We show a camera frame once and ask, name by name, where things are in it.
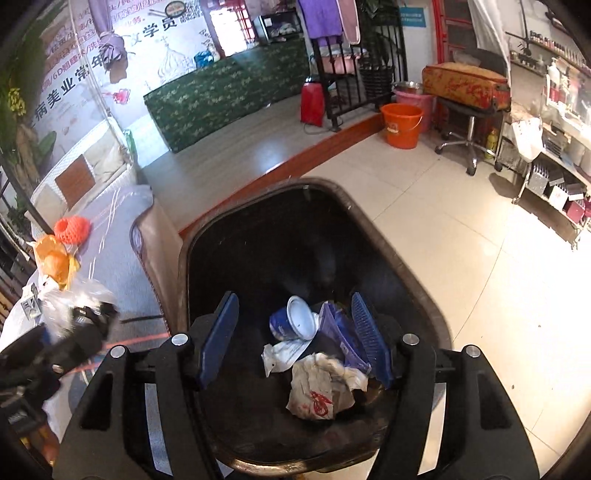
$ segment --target white bottle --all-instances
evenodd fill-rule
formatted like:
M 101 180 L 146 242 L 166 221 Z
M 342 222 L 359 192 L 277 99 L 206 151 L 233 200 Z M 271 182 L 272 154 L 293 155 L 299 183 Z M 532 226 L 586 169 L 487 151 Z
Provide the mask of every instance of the white bottle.
M 552 65 L 548 67 L 550 77 L 550 100 L 558 102 L 558 89 L 560 88 L 560 70 L 556 66 L 556 59 L 552 59 Z

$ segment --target orange mesh bag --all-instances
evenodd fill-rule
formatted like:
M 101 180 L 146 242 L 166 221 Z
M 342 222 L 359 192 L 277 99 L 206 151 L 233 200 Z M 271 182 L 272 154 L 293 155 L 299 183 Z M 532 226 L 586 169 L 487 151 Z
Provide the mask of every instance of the orange mesh bag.
M 53 228 L 56 238 L 67 245 L 83 244 L 90 233 L 90 222 L 84 217 L 64 217 Z

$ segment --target tiled floor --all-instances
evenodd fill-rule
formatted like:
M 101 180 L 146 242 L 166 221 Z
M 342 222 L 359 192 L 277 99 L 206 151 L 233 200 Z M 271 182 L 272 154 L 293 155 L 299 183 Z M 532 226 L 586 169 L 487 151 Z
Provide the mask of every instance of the tiled floor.
M 543 474 L 591 410 L 591 323 L 581 304 L 591 235 L 573 252 L 572 228 L 551 207 L 528 192 L 511 203 L 520 180 L 510 171 L 481 162 L 469 177 L 462 149 L 439 156 L 437 140 L 403 151 L 377 134 L 308 175 L 341 184 L 360 204 L 439 305 L 454 348 L 482 348 Z M 443 411 L 440 403 L 431 418 L 421 471 L 436 464 Z M 307 476 L 363 480 L 372 461 Z

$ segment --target black railing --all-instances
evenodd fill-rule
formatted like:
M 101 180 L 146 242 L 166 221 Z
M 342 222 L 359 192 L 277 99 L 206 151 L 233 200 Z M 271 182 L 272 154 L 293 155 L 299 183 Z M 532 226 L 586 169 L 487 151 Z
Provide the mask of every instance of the black railing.
M 359 11 L 361 42 L 342 37 L 311 40 L 324 92 L 326 116 L 338 131 L 338 118 L 362 106 L 376 108 L 392 100 L 392 85 L 408 80 L 400 12 L 390 7 L 372 18 Z

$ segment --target white curtain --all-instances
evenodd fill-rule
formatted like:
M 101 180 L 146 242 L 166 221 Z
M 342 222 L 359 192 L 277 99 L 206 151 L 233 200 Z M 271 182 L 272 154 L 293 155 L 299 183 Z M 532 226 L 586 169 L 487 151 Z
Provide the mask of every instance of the white curtain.
M 472 25 L 478 48 L 503 55 L 507 66 L 507 78 L 511 85 L 511 62 L 501 13 L 497 0 L 468 0 Z

